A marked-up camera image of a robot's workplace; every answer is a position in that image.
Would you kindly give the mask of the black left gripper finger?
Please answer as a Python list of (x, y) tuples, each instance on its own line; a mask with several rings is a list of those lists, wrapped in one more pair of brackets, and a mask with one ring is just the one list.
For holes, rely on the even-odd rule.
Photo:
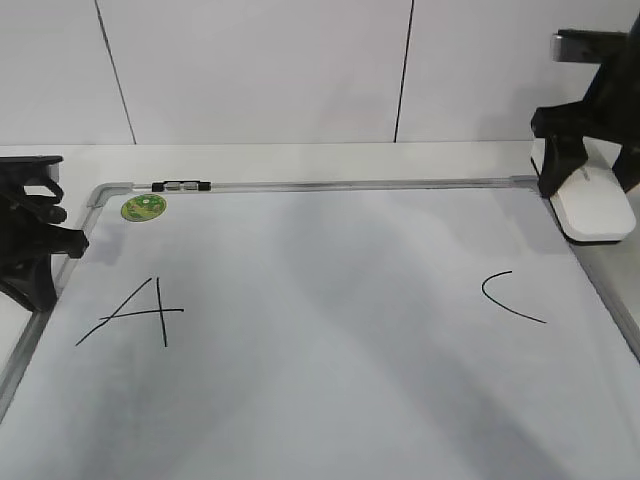
[(1, 292), (30, 312), (50, 311), (58, 299), (51, 256), (2, 265)]
[(82, 230), (54, 225), (49, 226), (48, 242), (51, 254), (65, 254), (70, 258), (81, 258), (89, 246), (89, 241)]

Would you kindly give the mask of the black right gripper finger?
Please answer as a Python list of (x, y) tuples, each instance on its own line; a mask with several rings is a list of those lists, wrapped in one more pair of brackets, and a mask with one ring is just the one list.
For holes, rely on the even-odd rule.
[(638, 144), (623, 145), (612, 167), (612, 171), (625, 193), (640, 183), (640, 147)]
[(531, 118), (534, 137), (544, 141), (543, 165), (538, 174), (543, 198), (555, 195), (588, 159), (582, 130), (584, 113), (583, 102), (577, 101), (538, 107)]

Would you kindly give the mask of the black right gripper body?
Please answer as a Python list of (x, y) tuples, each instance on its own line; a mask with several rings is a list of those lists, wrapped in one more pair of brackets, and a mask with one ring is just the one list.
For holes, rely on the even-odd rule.
[(578, 131), (621, 145), (639, 141), (639, 32), (560, 29), (552, 36), (556, 62), (599, 66), (576, 103)]

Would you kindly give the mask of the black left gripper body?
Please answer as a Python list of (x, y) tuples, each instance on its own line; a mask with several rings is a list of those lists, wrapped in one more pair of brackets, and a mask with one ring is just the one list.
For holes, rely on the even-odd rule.
[(67, 219), (61, 207), (60, 155), (1, 158), (1, 262), (28, 260), (51, 264), (60, 225)]

